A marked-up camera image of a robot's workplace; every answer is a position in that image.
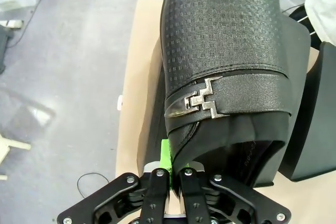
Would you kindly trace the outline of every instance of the metal buckle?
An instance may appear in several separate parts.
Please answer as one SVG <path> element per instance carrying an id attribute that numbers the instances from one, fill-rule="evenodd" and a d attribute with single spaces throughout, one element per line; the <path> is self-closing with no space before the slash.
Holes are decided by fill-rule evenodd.
<path id="1" fill-rule="evenodd" d="M 223 114 L 218 114 L 216 109 L 215 101 L 205 101 L 204 97 L 206 95 L 213 94 L 213 89 L 211 85 L 211 81 L 215 81 L 222 78 L 219 77 L 211 77 L 204 79 L 205 89 L 199 90 L 199 95 L 197 92 L 192 92 L 187 94 L 186 96 L 178 98 L 175 102 L 173 102 L 166 110 L 165 117 L 166 118 L 174 118 L 176 116 L 186 115 L 189 113 L 193 113 L 199 111 L 200 105 L 203 110 L 210 110 L 211 118 L 221 118 Z"/>

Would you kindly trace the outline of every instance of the black cable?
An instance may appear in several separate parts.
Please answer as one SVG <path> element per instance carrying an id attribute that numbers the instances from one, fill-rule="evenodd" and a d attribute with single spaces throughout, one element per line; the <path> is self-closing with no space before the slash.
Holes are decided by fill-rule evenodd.
<path id="1" fill-rule="evenodd" d="M 288 8 L 288 9 L 286 9 L 286 10 L 283 10 L 281 13 L 285 13 L 285 12 L 288 11 L 288 10 L 291 10 L 291 9 L 293 9 L 293 8 L 295 8 L 295 7 L 300 7 L 300 6 L 303 6 L 303 5 L 305 5 L 305 4 L 292 6 L 292 7 Z"/>
<path id="2" fill-rule="evenodd" d="M 83 195 L 83 193 L 82 193 L 81 190 L 79 189 L 79 181 L 80 181 L 81 178 L 83 178 L 83 177 L 85 177 L 85 176 L 87 176 L 87 175 L 91 175 L 91 174 L 99 175 L 99 176 L 103 177 L 103 178 L 107 181 L 107 183 L 110 182 L 104 175 L 102 175 L 102 174 L 100 174 L 100 173 L 85 173 L 85 174 L 83 174 L 83 175 L 80 176 L 80 177 L 78 178 L 78 180 L 77 180 L 77 189 L 78 189 L 79 193 L 81 194 L 81 196 L 83 197 L 83 199 L 85 199 L 86 197 Z"/>
<path id="3" fill-rule="evenodd" d="M 41 1 L 42 1 L 42 0 L 39 0 L 39 1 L 37 2 L 36 6 L 35 6 L 35 8 L 34 8 L 34 10 L 33 10 L 33 12 L 32 12 L 32 15 L 31 15 L 30 19 L 27 21 L 26 26 L 25 26 L 25 28 L 23 29 L 22 33 L 21 33 L 20 38 L 19 38 L 15 43 L 6 46 L 6 48 L 12 48 L 12 47 L 15 47 L 15 46 L 16 46 L 17 44 L 19 44 L 19 42 L 22 40 L 22 38 L 23 38 L 24 34 L 26 33 L 27 28 L 28 28 L 28 26 L 29 26 L 31 20 L 33 19 L 34 15 L 35 15 L 35 13 L 36 13 L 36 10 L 37 10 L 38 6 L 40 5 Z"/>

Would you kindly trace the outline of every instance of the cardboard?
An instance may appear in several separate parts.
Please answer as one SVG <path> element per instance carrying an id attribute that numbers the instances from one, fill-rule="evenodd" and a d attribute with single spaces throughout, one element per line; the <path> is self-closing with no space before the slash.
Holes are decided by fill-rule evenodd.
<path id="1" fill-rule="evenodd" d="M 146 142 L 153 113 L 161 67 L 160 13 L 162 0 L 138 0 L 125 72 L 120 115 L 116 176 L 143 173 Z M 311 49 L 308 70 L 317 59 Z M 292 212 L 294 224 L 334 223 L 336 172 L 294 183 L 277 173 L 275 185 L 257 190 Z M 178 200 L 171 194 L 169 214 L 180 213 Z M 139 211 L 127 216 L 129 223 Z"/>

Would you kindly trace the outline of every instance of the concrete floor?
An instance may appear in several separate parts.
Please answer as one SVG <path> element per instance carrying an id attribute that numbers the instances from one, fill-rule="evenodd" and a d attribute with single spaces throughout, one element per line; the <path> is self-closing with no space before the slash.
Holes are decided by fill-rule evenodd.
<path id="1" fill-rule="evenodd" d="M 28 142 L 0 166 L 0 223 L 47 224 L 114 179 L 116 110 L 137 0 L 42 0 L 0 76 L 0 132 Z M 27 20 L 31 8 L 1 14 Z M 81 180 L 88 195 L 106 181 Z"/>

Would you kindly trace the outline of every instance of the silver bolt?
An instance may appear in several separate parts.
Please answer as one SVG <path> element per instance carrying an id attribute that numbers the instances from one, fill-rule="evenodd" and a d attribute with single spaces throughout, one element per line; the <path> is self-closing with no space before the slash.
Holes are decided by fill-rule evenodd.
<path id="1" fill-rule="evenodd" d="M 192 173 L 193 173 L 193 171 L 190 170 L 190 169 L 187 169 L 187 170 L 185 170 L 185 172 L 184 172 L 184 174 L 187 175 L 187 176 L 192 175 Z"/>
<path id="2" fill-rule="evenodd" d="M 72 223 L 72 220 L 71 220 L 71 218 L 65 218 L 64 220 L 63 220 L 63 224 L 71 224 Z"/>
<path id="3" fill-rule="evenodd" d="M 128 177 L 127 183 L 133 183 L 135 181 L 134 177 Z"/>
<path id="4" fill-rule="evenodd" d="M 162 171 L 162 170 L 157 170 L 157 171 L 156 171 L 156 175 L 157 175 L 157 177 L 162 177 L 163 174 L 164 174 L 164 171 Z"/>
<path id="5" fill-rule="evenodd" d="M 222 180 L 222 176 L 219 175 L 219 174 L 217 174 L 217 175 L 214 176 L 214 180 L 215 181 L 221 181 Z"/>
<path id="6" fill-rule="evenodd" d="M 279 221 L 284 221 L 286 216 L 281 212 L 277 215 L 277 220 Z"/>

